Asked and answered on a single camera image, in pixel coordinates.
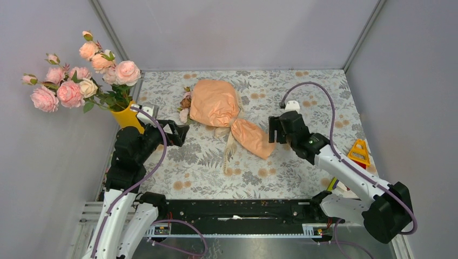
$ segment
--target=floral tablecloth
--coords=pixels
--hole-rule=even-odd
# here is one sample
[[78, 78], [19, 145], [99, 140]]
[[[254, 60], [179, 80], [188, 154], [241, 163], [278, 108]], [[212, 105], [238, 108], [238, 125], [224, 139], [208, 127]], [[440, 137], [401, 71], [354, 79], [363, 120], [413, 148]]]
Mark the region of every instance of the floral tablecloth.
[[[343, 70], [310, 71], [188, 71], [147, 72], [139, 103], [160, 106], [158, 119], [179, 122], [177, 108], [185, 93], [199, 79], [230, 82], [241, 96], [245, 119], [268, 131], [268, 117], [279, 116], [279, 102], [285, 92], [303, 81], [314, 81], [330, 92], [336, 106], [334, 141], [348, 152], [356, 139], [365, 139], [359, 114]], [[301, 104], [301, 113], [311, 132], [329, 137], [331, 106], [315, 86], [294, 90], [288, 99]], [[213, 127], [190, 122], [183, 147], [167, 149], [164, 163], [140, 191], [162, 193], [168, 199], [276, 199], [309, 198], [326, 189], [332, 176], [299, 159], [288, 145], [278, 145], [263, 160], [237, 143], [237, 152], [222, 170], [225, 138], [215, 138]], [[162, 146], [145, 163], [151, 170], [159, 160]], [[368, 171], [376, 174], [372, 166]]]

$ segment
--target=gray wall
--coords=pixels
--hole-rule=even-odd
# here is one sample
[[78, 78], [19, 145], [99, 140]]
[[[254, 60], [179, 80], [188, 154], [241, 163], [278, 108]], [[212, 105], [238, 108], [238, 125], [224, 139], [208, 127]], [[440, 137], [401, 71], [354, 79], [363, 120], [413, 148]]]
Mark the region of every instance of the gray wall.
[[341, 68], [377, 0], [100, 0], [141, 69]]
[[0, 8], [0, 258], [64, 258], [84, 201], [102, 177], [115, 121], [94, 108], [35, 109], [22, 73], [42, 78], [45, 53], [72, 66], [83, 30], [113, 49], [88, 1], [2, 1]]
[[347, 73], [378, 172], [410, 189], [417, 259], [456, 257], [457, 10], [387, 1]]

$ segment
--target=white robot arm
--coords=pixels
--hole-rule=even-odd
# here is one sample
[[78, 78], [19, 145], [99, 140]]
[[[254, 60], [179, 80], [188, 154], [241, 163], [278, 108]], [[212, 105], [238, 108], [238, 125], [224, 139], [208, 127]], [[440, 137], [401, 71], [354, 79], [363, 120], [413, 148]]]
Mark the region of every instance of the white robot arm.
[[391, 185], [367, 173], [331, 146], [325, 136], [310, 133], [296, 104], [289, 101], [285, 107], [287, 112], [269, 117], [269, 142], [290, 144], [298, 157], [329, 172], [358, 196], [359, 200], [355, 200], [321, 192], [315, 197], [320, 199], [320, 207], [327, 216], [360, 224], [382, 243], [391, 241], [412, 222], [408, 188], [400, 182]]

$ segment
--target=crumpled paper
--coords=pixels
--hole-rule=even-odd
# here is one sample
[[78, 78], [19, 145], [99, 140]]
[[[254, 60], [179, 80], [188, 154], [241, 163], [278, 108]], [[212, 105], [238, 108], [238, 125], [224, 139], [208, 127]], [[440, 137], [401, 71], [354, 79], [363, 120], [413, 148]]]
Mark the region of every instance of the crumpled paper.
[[241, 103], [234, 87], [225, 81], [200, 80], [192, 92], [191, 119], [214, 127], [227, 127], [233, 137], [251, 153], [267, 159], [275, 149], [268, 134], [241, 117]]

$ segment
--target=pink rose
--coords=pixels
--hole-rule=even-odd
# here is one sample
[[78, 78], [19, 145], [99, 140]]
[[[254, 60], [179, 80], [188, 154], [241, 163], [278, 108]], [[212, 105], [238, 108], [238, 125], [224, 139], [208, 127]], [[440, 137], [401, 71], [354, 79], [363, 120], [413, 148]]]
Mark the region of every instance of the pink rose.
[[60, 81], [64, 80], [64, 78], [65, 72], [61, 67], [50, 67], [48, 73], [46, 74], [45, 81], [58, 85]]
[[80, 107], [84, 104], [83, 95], [78, 84], [73, 81], [63, 82], [57, 90], [57, 97], [62, 102], [62, 106], [67, 108]]
[[28, 85], [36, 85], [38, 83], [38, 79], [33, 74], [24, 74], [22, 77], [22, 83]]
[[[106, 55], [109, 55], [110, 54], [110, 50], [105, 50], [105, 53]], [[101, 53], [99, 54], [96, 54], [93, 58], [92, 58], [92, 67], [94, 68], [94, 70], [96, 71], [96, 73], [102, 73], [104, 74], [108, 68], [110, 66], [114, 66], [115, 65], [115, 61], [114, 60], [111, 60], [111, 61], [108, 61], [106, 60]]]
[[86, 42], [81, 48], [79, 48], [79, 55], [89, 61], [97, 51], [99, 51], [99, 47], [96, 43]]
[[46, 54], [46, 55], [48, 55], [48, 59], [46, 61], [49, 62], [49, 64], [57, 65], [60, 63], [59, 57], [57, 55], [55, 54]]
[[116, 78], [115, 68], [110, 66], [106, 73], [103, 75], [103, 80], [109, 85], [118, 84], [118, 79]]
[[132, 86], [140, 78], [140, 69], [132, 61], [123, 61], [116, 66], [116, 78], [120, 85]]
[[70, 80], [73, 78], [73, 75], [76, 71], [76, 78], [78, 80], [82, 80], [83, 78], [91, 79], [91, 72], [89, 72], [89, 69], [87, 67], [74, 67], [72, 70], [69, 72], [69, 78]]
[[43, 112], [57, 111], [59, 100], [56, 98], [54, 92], [48, 88], [44, 86], [37, 88], [33, 91], [33, 94], [30, 97], [32, 98], [35, 108], [38, 108]]
[[181, 110], [180, 111], [180, 121], [183, 123], [186, 123], [188, 114], [189, 114], [188, 108]]

